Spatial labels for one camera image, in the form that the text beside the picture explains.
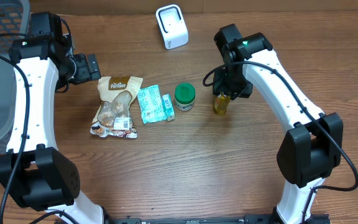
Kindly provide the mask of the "teal wet wipes pack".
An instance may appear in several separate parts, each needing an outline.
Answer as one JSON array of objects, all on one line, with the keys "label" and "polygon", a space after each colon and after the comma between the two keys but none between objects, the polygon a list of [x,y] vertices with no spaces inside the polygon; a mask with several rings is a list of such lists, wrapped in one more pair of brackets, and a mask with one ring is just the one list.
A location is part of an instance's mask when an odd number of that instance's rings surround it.
[{"label": "teal wet wipes pack", "polygon": [[158,85],[141,88],[137,94],[141,118],[144,124],[156,123],[167,119]]}]

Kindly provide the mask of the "green lid jar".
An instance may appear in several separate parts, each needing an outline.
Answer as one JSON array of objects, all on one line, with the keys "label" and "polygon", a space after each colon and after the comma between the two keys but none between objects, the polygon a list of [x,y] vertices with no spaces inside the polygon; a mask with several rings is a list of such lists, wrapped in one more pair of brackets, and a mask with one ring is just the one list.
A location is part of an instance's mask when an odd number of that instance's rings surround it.
[{"label": "green lid jar", "polygon": [[181,111],[189,111],[195,104],[195,88],[190,83],[181,83],[175,88],[175,104]]}]

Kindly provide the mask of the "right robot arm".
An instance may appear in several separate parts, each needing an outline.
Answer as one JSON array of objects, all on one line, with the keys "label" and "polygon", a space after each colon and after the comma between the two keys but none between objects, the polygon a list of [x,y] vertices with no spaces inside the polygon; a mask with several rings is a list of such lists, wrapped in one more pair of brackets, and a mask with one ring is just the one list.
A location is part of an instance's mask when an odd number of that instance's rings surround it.
[{"label": "right robot arm", "polygon": [[220,28],[214,42],[224,64],[210,72],[213,109],[224,114],[230,101],[258,89],[279,120],[284,138],[277,164],[285,178],[282,197],[270,215],[246,215],[245,223],[329,223],[314,215],[312,202],[341,161],[343,122],[325,114],[298,88],[262,33],[243,37],[235,24]]}]

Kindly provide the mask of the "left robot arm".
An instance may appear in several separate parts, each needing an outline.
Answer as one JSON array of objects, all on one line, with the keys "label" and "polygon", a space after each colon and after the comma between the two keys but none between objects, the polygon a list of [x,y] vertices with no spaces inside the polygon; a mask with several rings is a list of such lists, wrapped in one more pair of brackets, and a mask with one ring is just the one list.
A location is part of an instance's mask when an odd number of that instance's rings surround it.
[{"label": "left robot arm", "polygon": [[11,137],[0,156],[3,199],[65,223],[107,223],[104,208],[81,191],[76,165],[55,140],[55,93],[101,76],[96,57],[73,48],[69,26],[50,12],[32,14],[28,33],[15,36],[5,58],[14,69],[16,103]]}]

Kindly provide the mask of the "small teal tissue pack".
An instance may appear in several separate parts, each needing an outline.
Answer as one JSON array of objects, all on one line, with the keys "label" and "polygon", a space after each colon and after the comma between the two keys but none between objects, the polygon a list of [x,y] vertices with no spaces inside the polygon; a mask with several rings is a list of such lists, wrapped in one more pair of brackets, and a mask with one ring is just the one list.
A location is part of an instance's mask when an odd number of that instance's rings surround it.
[{"label": "small teal tissue pack", "polygon": [[165,115],[167,117],[167,121],[173,121],[175,119],[175,112],[169,94],[165,94],[162,96],[162,103]]}]

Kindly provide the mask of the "brown snack bag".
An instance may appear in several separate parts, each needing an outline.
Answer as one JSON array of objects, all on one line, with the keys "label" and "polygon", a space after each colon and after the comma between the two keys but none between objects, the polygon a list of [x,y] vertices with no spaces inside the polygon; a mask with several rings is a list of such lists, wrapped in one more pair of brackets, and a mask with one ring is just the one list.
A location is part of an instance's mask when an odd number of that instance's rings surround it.
[{"label": "brown snack bag", "polygon": [[143,79],[139,77],[102,77],[98,82],[101,104],[93,118],[90,133],[101,138],[108,136],[137,138],[130,106],[137,98]]}]

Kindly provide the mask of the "yellow dish soap bottle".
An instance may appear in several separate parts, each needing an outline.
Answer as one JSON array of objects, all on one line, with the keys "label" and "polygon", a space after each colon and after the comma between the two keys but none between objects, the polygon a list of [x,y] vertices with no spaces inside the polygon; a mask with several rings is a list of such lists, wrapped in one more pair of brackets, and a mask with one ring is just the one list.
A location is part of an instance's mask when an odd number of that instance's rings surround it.
[{"label": "yellow dish soap bottle", "polygon": [[218,96],[216,96],[214,99],[214,105],[213,105],[214,112],[219,115],[225,115],[230,101],[231,101],[230,96],[227,96],[223,92],[220,92]]}]

